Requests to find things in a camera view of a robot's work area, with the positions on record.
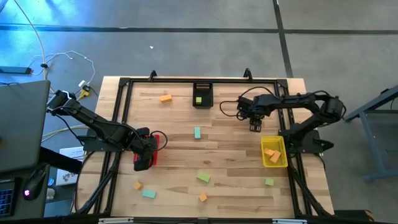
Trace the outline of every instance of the concrete floor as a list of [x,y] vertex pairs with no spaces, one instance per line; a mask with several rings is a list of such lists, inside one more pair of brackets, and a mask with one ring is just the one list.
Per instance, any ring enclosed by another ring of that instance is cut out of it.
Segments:
[[[34,24],[96,27],[277,28],[272,0],[19,0]],[[279,0],[286,29],[398,29],[394,0]],[[26,24],[13,1],[0,12],[0,23]],[[286,77],[278,34],[40,32],[46,54],[75,50],[95,62],[92,87],[100,90],[105,75],[241,76],[246,67],[255,77]],[[33,32],[0,30],[0,64],[26,66],[40,54]],[[286,35],[294,77],[308,91],[339,95],[348,111],[398,83],[396,35]],[[50,63],[55,89],[77,91],[91,77],[89,62],[59,56]],[[33,69],[39,69],[39,62]],[[31,82],[41,76],[0,75],[2,82]],[[94,110],[96,97],[81,101]],[[72,119],[71,125],[78,124]],[[47,133],[64,124],[46,117]],[[320,130],[335,143],[325,153],[326,174],[335,209],[369,209],[377,221],[398,220],[398,179],[365,183],[375,171],[362,125],[354,120]],[[77,146],[70,133],[44,142],[58,150]],[[57,205],[46,215],[67,213],[71,187],[57,189]],[[65,211],[54,211],[64,205]]]

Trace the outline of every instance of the black metal frame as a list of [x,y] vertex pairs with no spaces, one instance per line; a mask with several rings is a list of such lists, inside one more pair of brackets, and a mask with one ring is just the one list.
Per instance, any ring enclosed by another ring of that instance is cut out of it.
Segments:
[[[126,94],[126,101],[124,104],[124,109],[123,109],[123,116],[122,116],[122,123],[127,122],[127,116],[129,112],[129,107],[131,103],[131,95],[132,95],[132,88],[134,83],[194,83],[194,82],[207,82],[207,83],[248,83],[248,84],[271,84],[274,87],[275,95],[280,96],[280,88],[283,89],[283,94],[288,95],[289,90],[288,90],[288,84],[286,79],[253,79],[250,69],[246,69],[245,73],[243,75],[244,78],[167,78],[167,77],[158,77],[156,74],[156,71],[152,71],[151,75],[149,78],[147,77],[137,77],[137,78],[120,78],[119,79],[119,85],[118,85],[118,92],[116,95],[116,102],[114,106],[114,111],[113,111],[113,117],[112,120],[116,121],[118,118],[118,113],[120,109],[120,104],[122,100],[122,93],[124,87],[127,85],[127,94]],[[294,116],[292,110],[288,110],[288,116],[289,116],[289,121],[290,124],[294,124]],[[280,130],[285,130],[285,119],[284,119],[284,114],[283,110],[279,109],[278,110],[278,115],[279,115],[279,123],[280,123]],[[112,152],[105,152],[105,157],[104,157],[104,162],[103,162],[103,167],[101,171],[101,176],[100,176],[100,181],[104,178],[104,176],[107,174],[107,167],[109,166],[109,160],[111,158],[111,153]],[[115,161],[119,163],[121,152],[115,152]],[[302,158],[300,154],[297,154],[296,156],[297,160],[297,165],[298,165],[298,173],[305,182],[305,174],[304,174],[304,169],[303,169],[303,164],[302,164]],[[300,210],[300,205],[299,205],[299,200],[297,197],[297,191],[296,191],[296,186],[295,186],[295,180],[292,176],[292,173],[289,169],[288,170],[288,176],[289,176],[289,185],[290,185],[290,193],[292,196],[292,204],[293,204],[293,210],[294,210],[294,218],[298,218],[300,215],[302,215],[302,212]],[[116,175],[113,176],[111,179],[110,183],[110,188],[109,188],[109,193],[108,193],[108,199],[106,202],[106,207],[104,209],[105,214],[110,215],[111,214],[111,209],[112,209],[112,204],[113,204],[113,197],[114,197],[114,191],[115,191],[115,186],[116,186],[116,178],[117,178],[117,173]],[[304,202],[305,202],[305,213],[307,215],[312,215],[312,210],[311,206],[308,202],[308,199],[304,196]],[[94,207],[94,213],[100,213],[101,210],[101,201],[102,201],[102,195],[98,198],[98,200],[95,203]],[[266,218],[253,218],[253,219],[245,219],[245,220],[252,220],[252,221],[269,221],[270,219]]]

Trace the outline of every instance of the yellow container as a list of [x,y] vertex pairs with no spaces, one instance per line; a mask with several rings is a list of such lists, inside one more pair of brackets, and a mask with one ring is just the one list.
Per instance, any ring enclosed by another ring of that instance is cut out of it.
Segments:
[[[272,149],[280,152],[280,157],[276,163],[273,163],[264,154],[266,149]],[[267,168],[287,167],[285,142],[282,136],[263,136],[261,137],[262,164]]]

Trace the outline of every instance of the wooden table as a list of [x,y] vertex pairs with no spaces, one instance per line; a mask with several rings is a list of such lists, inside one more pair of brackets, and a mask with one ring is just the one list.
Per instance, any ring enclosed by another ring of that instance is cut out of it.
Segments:
[[[109,120],[119,78],[104,77],[99,94],[96,113]],[[305,93],[303,79],[290,78],[288,84],[290,94]],[[151,131],[161,130],[168,135],[169,143],[159,152],[157,165],[146,171],[134,172],[133,153],[123,153],[112,216],[292,218],[287,169],[266,169],[261,160],[260,137],[277,135],[280,128],[277,112],[263,120],[261,133],[254,133],[249,131],[248,120],[227,117],[219,109],[221,101],[236,100],[253,86],[258,85],[215,83],[214,107],[198,110],[192,106],[191,83],[135,83],[127,123],[135,128],[146,126]],[[271,91],[274,89],[272,85],[264,86]],[[264,92],[256,89],[246,96]],[[172,102],[161,103],[159,96],[166,94],[172,95]],[[236,104],[225,103],[223,109],[236,114]],[[294,109],[294,116],[299,123],[307,119],[310,112]],[[193,137],[195,126],[201,127],[200,140]],[[104,153],[97,152],[87,161],[78,186],[78,207],[98,185],[103,157]],[[309,189],[324,208],[333,213],[322,162],[313,155],[304,154],[303,165]],[[198,180],[198,172],[210,174],[210,182]],[[273,187],[264,185],[267,177],[275,180]],[[144,189],[155,190],[156,198],[144,198],[141,191],[134,190],[136,181],[143,183]],[[201,193],[208,196],[204,203],[198,198]],[[304,211],[299,190],[298,196]]]

